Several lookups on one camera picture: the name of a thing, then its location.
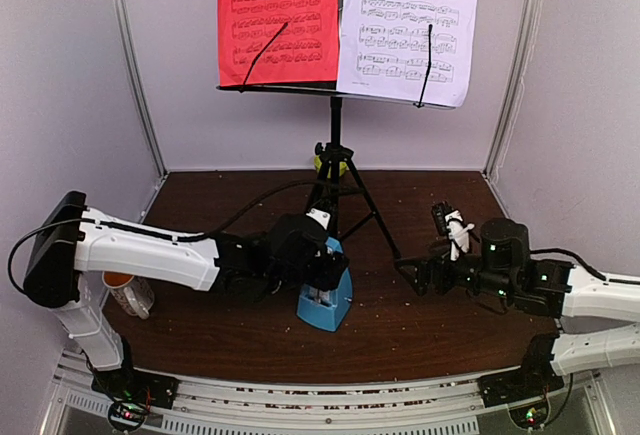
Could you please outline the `blue metronome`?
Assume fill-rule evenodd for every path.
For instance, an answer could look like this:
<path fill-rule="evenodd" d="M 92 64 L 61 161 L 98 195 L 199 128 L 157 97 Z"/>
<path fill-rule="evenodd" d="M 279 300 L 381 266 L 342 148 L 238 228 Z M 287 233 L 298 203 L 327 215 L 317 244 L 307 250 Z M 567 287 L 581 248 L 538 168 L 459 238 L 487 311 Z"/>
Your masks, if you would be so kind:
<path fill-rule="evenodd" d="M 329 237 L 324 253 L 333 251 L 343 253 L 343 248 L 337 239 Z M 303 272 L 303 284 L 298 295 L 296 315 L 314 328 L 335 332 L 346 317 L 353 301 L 353 284 L 349 267 L 335 290 L 318 290 L 307 284 L 309 264 Z"/>

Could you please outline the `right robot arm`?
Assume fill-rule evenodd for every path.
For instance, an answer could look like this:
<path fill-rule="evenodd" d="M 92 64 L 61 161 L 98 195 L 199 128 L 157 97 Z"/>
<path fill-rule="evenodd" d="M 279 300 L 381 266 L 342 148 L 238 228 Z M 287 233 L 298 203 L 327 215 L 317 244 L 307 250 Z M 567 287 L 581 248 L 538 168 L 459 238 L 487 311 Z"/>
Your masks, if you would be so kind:
<path fill-rule="evenodd" d="M 472 225 L 458 216 L 437 223 L 449 244 L 428 257 L 398 258 L 395 269 L 420 295 L 432 288 L 444 295 L 455 287 L 470 295 L 487 294 L 502 307 L 552 318 L 595 317 L 618 320 L 622 327 L 583 334 L 537 336 L 513 374 L 519 395 L 530 397 L 551 377 L 639 361 L 639 280 L 600 272 L 565 249 L 529 246 L 525 225 L 507 218 L 485 222 L 470 251 Z"/>

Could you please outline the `lavender paper sheet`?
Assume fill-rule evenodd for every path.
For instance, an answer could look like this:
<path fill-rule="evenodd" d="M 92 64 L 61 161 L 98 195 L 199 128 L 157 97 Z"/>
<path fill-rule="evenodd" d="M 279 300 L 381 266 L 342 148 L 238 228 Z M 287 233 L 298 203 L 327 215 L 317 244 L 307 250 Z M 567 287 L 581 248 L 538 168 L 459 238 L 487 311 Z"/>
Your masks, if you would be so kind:
<path fill-rule="evenodd" d="M 337 91 L 459 108 L 478 0 L 343 0 Z"/>

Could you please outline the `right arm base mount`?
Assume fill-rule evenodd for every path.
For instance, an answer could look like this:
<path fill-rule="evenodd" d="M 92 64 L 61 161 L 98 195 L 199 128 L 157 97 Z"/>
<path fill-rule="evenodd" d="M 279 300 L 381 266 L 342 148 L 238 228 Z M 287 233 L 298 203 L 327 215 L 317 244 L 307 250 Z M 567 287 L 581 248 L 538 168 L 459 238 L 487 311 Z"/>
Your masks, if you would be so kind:
<path fill-rule="evenodd" d="M 551 421 L 549 396 L 564 386 L 563 377 L 553 371 L 524 366 L 478 380 L 484 407 L 506 406 L 511 422 L 528 432 L 543 429 Z"/>

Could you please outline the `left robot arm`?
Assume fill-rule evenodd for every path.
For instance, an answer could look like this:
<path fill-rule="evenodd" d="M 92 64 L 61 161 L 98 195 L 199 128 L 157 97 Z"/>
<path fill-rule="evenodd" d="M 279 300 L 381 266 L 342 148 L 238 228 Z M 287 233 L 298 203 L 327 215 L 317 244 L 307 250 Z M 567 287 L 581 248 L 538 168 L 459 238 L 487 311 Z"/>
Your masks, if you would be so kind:
<path fill-rule="evenodd" d="M 352 304 L 349 260 L 329 234 L 331 215 L 319 209 L 285 214 L 264 232 L 238 236 L 222 228 L 184 233 L 109 216 L 68 192 L 37 229 L 15 247 L 33 243 L 24 278 L 14 288 L 56 313 L 84 351 L 96 378 L 123 399 L 144 388 L 128 342 L 105 320 L 82 276 L 115 272 L 195 291 L 240 288 L 257 296 L 299 292 L 297 315 L 336 331 Z"/>

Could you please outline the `black music stand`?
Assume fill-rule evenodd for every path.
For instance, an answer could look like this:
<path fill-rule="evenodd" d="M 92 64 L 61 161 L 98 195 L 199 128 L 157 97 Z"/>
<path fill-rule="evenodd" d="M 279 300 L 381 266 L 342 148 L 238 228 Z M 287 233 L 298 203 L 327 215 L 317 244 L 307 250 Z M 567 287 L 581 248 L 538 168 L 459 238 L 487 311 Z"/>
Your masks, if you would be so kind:
<path fill-rule="evenodd" d="M 340 11 L 342 8 L 342 0 L 338 0 L 338 15 L 339 15 L 339 28 L 340 28 Z M 396 244 L 391 232 L 389 231 L 387 224 L 382 218 L 382 215 L 374 202 L 369 190 L 366 188 L 364 181 L 359 175 L 359 172 L 353 161 L 353 151 L 345 147 L 341 140 L 342 134 L 342 107 L 343 107 L 343 95 L 336 89 L 337 80 L 334 82 L 316 82 L 316 83 L 276 83 L 276 84 L 264 84 L 264 85 L 251 85 L 242 87 L 222 87 L 219 83 L 219 90 L 221 91 L 234 91 L 238 93 L 243 92 L 263 92 L 263 93 L 290 93 L 290 94 L 309 94 L 309 95 L 323 95 L 328 97 L 330 104 L 330 139 L 326 143 L 318 143 L 315 149 L 316 155 L 323 157 L 331 157 L 334 163 L 332 177 L 330 180 L 326 179 L 327 166 L 324 166 L 320 174 L 317 175 L 319 180 L 309 195 L 307 203 L 311 205 L 313 202 L 327 197 L 335 205 L 335 209 L 339 207 L 338 201 L 338 184 L 339 184 L 339 162 L 345 161 L 348 165 L 349 172 L 352 178 L 356 182 L 360 194 L 364 198 L 369 212 L 364 216 L 362 220 L 357 222 L 354 226 L 348 229 L 346 232 L 340 232 L 339 220 L 333 219 L 332 227 L 329 230 L 330 234 L 339 239 L 345 241 L 348 237 L 360 230 L 370 220 L 376 221 L 387 245 L 389 246 L 393 260 L 401 258 L 401 252 Z"/>

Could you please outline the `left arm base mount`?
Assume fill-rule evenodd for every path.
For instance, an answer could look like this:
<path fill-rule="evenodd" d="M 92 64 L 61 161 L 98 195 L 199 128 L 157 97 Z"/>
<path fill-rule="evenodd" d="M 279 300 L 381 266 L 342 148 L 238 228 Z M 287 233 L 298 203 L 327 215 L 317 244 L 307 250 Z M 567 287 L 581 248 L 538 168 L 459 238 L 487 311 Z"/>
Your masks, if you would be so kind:
<path fill-rule="evenodd" d="M 91 388 L 107 396 L 107 421 L 119 432 L 140 429 L 153 408 L 171 409 L 179 381 L 175 377 L 135 370 L 132 375 L 96 372 Z"/>

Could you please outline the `red sheet music paper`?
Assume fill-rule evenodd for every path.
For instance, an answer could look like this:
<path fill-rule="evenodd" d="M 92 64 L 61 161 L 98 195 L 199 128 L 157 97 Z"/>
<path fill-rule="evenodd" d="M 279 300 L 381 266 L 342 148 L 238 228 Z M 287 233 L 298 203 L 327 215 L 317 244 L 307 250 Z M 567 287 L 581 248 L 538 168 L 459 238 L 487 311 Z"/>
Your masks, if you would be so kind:
<path fill-rule="evenodd" d="M 338 0 L 217 0 L 222 87 L 334 82 Z"/>

